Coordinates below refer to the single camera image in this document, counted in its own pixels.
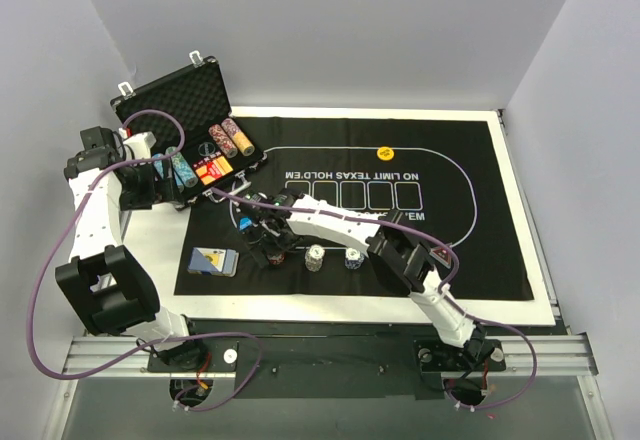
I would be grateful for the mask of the blue blind button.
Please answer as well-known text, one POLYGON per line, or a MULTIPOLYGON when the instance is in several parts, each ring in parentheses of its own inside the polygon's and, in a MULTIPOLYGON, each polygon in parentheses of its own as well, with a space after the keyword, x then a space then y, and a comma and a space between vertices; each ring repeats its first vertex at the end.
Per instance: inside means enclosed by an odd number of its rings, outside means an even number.
POLYGON ((243 232, 253 226, 253 222, 248 217, 243 217, 238 221, 238 230, 243 232))

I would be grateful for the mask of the red poker chip stack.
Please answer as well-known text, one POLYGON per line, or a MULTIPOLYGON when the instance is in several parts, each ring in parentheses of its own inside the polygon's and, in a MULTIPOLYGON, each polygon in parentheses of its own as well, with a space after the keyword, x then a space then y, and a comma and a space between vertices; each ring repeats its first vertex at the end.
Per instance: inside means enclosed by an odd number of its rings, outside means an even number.
POLYGON ((284 262, 286 256, 284 253, 268 255, 267 259, 271 265, 280 265, 284 262))

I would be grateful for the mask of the yellow dealer button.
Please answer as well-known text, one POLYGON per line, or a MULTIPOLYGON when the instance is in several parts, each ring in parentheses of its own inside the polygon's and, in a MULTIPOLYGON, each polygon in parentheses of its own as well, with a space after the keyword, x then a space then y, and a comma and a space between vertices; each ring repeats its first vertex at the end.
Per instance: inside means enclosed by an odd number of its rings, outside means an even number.
POLYGON ((376 155, 381 161, 388 162, 394 158, 395 152, 391 147, 381 146, 377 149, 376 155))

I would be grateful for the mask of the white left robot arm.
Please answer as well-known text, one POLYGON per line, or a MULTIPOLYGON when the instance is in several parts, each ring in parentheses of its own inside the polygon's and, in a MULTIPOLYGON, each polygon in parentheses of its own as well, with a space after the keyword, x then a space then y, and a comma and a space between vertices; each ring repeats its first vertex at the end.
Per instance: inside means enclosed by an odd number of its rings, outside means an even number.
POLYGON ((157 174, 148 161, 156 139, 144 132, 118 145, 113 131, 94 127, 82 131, 81 140, 82 151, 64 169, 79 216, 56 282, 89 333, 156 341, 158 349, 171 349, 170 359, 181 370, 195 371, 204 363, 204 344, 186 337, 186 318, 161 305, 153 280, 122 240, 124 212, 178 193, 170 173, 157 174))

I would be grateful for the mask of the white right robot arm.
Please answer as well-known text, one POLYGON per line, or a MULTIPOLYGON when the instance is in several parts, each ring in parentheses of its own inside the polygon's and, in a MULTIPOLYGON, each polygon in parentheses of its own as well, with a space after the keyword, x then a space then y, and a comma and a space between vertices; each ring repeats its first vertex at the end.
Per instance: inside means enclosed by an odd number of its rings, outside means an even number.
POLYGON ((265 263, 310 238, 351 248, 387 289, 418 306, 453 366, 468 369, 482 358, 486 333, 454 304, 436 266, 442 246, 415 230, 402 212, 355 212, 290 189, 275 196, 245 194, 239 209, 249 219, 241 232, 256 260, 265 263))

